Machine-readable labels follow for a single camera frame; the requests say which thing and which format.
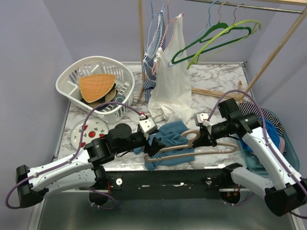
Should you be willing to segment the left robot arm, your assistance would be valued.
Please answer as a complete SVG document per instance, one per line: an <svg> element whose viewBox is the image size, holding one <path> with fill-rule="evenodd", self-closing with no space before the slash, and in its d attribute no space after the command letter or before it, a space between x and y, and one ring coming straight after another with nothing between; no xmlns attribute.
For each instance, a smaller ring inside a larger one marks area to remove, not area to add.
<svg viewBox="0 0 307 230"><path fill-rule="evenodd" d="M138 125L133 133L129 125L120 123L103 137L80 146L74 154L58 161L33 168L17 167L18 207L32 207L59 191L81 187L102 189L107 181L103 164L113 161L116 154L141 148L153 156L165 147L156 137L150 137L155 133L156 126Z"/></svg>

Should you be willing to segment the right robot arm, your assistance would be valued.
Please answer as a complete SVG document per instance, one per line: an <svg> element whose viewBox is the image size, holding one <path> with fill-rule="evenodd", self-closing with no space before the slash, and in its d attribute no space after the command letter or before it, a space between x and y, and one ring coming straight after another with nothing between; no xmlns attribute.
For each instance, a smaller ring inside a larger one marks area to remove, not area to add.
<svg viewBox="0 0 307 230"><path fill-rule="evenodd" d="M307 181L285 159L272 142L265 127L265 120L255 114L243 114L234 99L218 104L225 121L211 125L207 114L197 114L195 123L200 128L200 137L192 146L217 146L217 140L237 135L257 156L269 178L263 178L239 163L222 169L221 183L230 188L235 184L249 189L263 198L269 210L281 217L307 203Z"/></svg>

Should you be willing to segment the teal blue tank top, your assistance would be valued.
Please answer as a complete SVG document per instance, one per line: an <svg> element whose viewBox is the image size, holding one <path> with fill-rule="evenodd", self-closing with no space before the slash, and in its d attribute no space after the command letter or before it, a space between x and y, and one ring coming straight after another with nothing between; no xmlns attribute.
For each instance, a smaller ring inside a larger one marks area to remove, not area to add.
<svg viewBox="0 0 307 230"><path fill-rule="evenodd" d="M188 128L182 121L176 121L162 125L159 131L150 135L149 143L152 144L153 138L157 138L160 143L165 144L166 147L186 145L188 139L182 137L181 134L188 131ZM194 152L194 148L176 149L155 154L152 158L173 156L178 154L185 154ZM158 166L175 166L182 163L189 163L194 161L194 156L180 157L170 160L162 160L157 162L145 162L145 167L149 171L154 171Z"/></svg>

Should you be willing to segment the beige wooden hanger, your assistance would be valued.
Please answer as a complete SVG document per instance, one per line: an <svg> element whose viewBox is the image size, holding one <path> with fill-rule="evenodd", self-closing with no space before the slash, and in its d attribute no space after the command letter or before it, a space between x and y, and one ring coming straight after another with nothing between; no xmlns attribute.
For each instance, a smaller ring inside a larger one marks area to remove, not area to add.
<svg viewBox="0 0 307 230"><path fill-rule="evenodd" d="M194 134L194 137L188 138L188 143L186 145L179 145L179 146L171 146L167 148L163 148L159 150L159 153L162 151L170 151L170 150L178 150L178 149L187 149L191 148L192 144L195 140L199 139L201 137L201 133L197 130L188 130L181 134L182 137L186 137L189 134ZM144 155L144 161L145 162L157 162L157 161L164 161L164 160L172 160L176 158L182 158L182 157L189 157L189 156L198 156L198 155L212 155L212 154L230 154L234 153L238 150L238 146L233 143L222 143L218 142L218 146L224 146L224 147L231 147L229 150L214 150L214 151L201 151L201 152L190 152L190 153L184 153L184 154L176 154L171 156L163 156L163 157L156 157L156 158L150 158L148 154Z"/></svg>

